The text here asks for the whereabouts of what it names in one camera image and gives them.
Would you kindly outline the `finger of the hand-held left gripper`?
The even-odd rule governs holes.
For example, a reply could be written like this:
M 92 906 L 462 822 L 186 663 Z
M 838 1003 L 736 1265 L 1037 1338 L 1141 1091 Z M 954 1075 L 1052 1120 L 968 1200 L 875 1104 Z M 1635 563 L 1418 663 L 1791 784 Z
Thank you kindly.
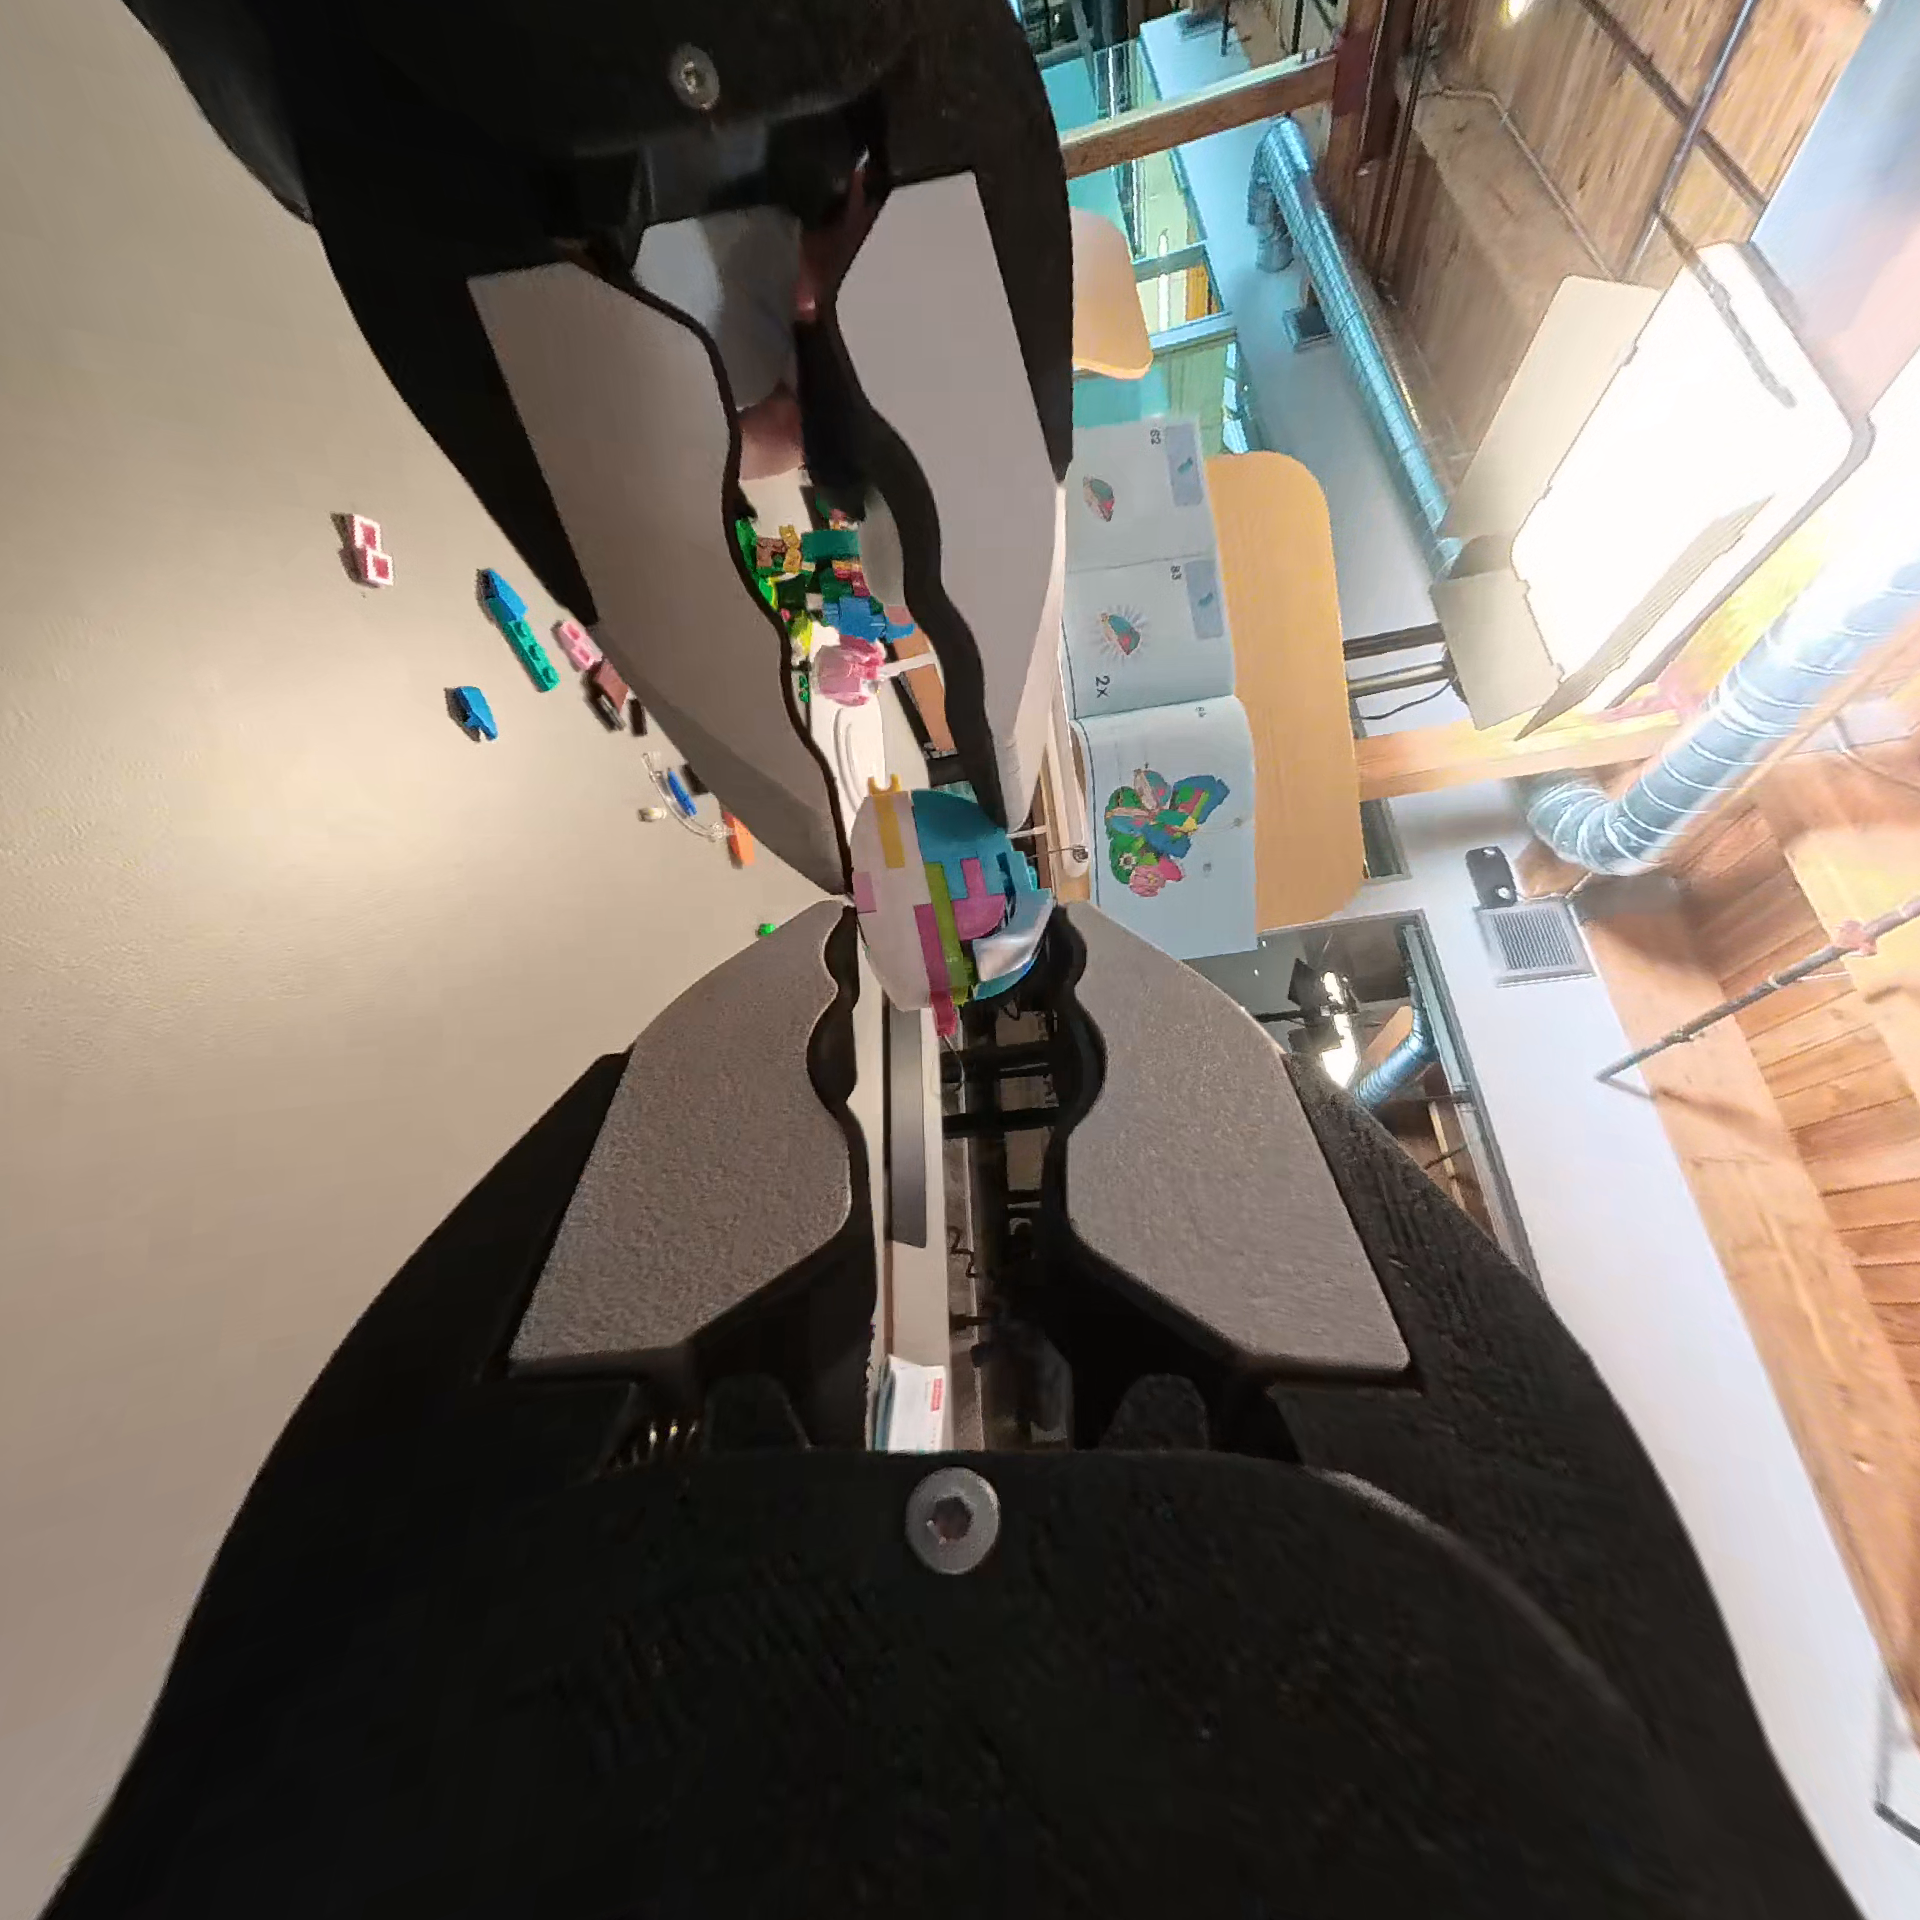
M 594 641 L 709 792 L 838 897 L 835 784 L 736 541 L 739 433 L 709 336 L 577 264 L 471 276 L 468 295 L 580 569 Z
M 977 173 L 893 185 L 811 322 L 811 408 L 899 528 L 965 779 L 1018 828 L 1048 735 L 1065 492 Z

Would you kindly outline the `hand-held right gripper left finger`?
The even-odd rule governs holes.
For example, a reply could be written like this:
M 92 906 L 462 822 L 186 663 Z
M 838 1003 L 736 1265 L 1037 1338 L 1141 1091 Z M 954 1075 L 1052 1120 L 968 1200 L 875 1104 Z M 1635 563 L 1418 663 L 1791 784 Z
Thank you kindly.
M 815 900 L 637 1035 L 508 1345 L 516 1368 L 689 1359 L 751 1301 L 838 1257 L 867 1335 L 856 1003 L 856 926 L 844 900 Z

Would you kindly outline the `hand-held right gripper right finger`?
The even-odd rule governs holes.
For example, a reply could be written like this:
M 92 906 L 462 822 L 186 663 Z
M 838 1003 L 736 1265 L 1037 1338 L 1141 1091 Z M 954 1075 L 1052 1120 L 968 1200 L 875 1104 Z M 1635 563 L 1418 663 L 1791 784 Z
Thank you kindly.
M 1411 1349 L 1285 1048 L 1095 906 L 1057 933 L 1037 1309 L 1076 1365 L 1400 1378 Z

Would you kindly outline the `white teal pink lego assembly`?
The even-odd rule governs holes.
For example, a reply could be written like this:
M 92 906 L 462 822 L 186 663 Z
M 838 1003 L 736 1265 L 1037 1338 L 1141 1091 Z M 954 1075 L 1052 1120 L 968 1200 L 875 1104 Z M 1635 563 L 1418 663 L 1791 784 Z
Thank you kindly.
M 851 818 L 851 906 L 881 991 L 951 1040 L 965 1010 L 1037 959 L 1054 894 L 971 797 L 873 779 Z

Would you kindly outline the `pile of colourful lego pieces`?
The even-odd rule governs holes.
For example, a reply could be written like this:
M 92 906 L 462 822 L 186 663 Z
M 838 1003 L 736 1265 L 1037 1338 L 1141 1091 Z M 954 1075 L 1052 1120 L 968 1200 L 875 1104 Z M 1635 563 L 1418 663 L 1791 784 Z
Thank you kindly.
M 731 540 L 748 586 L 781 629 L 786 665 L 797 669 L 832 643 L 870 649 L 889 663 L 916 634 L 912 618 L 870 586 L 858 528 L 848 516 L 832 516 L 828 526 L 766 526 L 751 514 L 736 514 Z

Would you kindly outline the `transparent and blue lego piece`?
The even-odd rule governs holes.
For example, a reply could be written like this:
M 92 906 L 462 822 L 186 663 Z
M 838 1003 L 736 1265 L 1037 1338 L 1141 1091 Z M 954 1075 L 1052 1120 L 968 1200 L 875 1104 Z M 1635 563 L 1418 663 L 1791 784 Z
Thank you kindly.
M 646 802 L 660 802 L 671 809 L 671 822 L 682 826 L 685 833 L 726 845 L 722 835 L 722 812 L 705 805 L 705 792 L 696 786 L 694 775 L 680 771 L 676 764 L 664 760 L 660 755 L 641 755 L 645 771 L 652 784 L 652 797 Z

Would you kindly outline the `red and white box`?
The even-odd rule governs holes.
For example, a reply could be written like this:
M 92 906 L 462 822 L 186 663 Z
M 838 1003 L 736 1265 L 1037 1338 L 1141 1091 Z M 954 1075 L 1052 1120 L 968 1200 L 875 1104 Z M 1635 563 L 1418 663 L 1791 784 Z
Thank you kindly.
M 951 1444 L 946 1365 L 889 1355 L 875 1396 L 875 1452 L 946 1452 Z

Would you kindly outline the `open instruction booklet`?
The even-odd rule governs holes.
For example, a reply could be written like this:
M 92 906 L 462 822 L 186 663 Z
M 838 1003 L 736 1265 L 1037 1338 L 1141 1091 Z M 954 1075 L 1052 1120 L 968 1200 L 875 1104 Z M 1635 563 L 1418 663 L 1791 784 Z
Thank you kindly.
M 1258 947 L 1258 764 L 1197 421 L 1076 432 L 1063 687 L 1095 908 L 1182 963 Z

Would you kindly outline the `white vent grille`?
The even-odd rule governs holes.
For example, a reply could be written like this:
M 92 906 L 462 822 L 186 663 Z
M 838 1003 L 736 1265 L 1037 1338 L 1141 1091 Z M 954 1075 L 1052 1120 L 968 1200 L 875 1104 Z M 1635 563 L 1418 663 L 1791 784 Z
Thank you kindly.
M 1478 906 L 1477 931 L 1501 990 L 1596 976 L 1586 933 L 1565 897 Z

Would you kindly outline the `white ceiling light panel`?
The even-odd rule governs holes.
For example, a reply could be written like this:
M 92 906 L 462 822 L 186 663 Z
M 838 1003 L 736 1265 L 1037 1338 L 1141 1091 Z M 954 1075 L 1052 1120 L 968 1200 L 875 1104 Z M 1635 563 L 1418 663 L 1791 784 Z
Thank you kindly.
M 1619 709 L 1870 442 L 1749 242 L 1665 292 L 1568 276 L 1440 523 L 1433 612 L 1474 724 Z

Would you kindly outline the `black table frame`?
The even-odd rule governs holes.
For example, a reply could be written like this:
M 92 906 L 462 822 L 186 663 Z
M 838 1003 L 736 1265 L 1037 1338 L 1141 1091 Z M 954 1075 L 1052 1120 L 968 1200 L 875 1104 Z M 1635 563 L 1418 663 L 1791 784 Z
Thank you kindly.
M 1097 1091 L 1097 1046 L 1071 991 L 965 1010 L 942 1062 L 942 1126 L 985 1259 L 1022 1253 L 1065 1217 L 1069 1142 Z

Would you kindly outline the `silver ventilation duct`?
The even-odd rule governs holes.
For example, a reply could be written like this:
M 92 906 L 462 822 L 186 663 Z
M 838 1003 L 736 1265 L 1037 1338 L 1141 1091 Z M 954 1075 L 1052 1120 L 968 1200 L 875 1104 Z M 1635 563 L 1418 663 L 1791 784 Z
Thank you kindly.
M 1403 348 L 1390 336 L 1381 297 L 1338 227 L 1310 153 L 1310 137 L 1290 113 L 1260 129 L 1248 175 L 1248 225 L 1263 270 L 1297 267 L 1338 345 L 1375 445 L 1390 468 L 1426 570 L 1447 580 L 1459 540 L 1447 531 L 1452 490 L 1438 459 L 1438 439 L 1422 404 Z
M 1916 559 L 1812 586 L 1617 792 L 1578 775 L 1523 779 L 1533 839 L 1578 876 L 1635 879 L 1791 747 L 1824 728 L 1916 636 Z

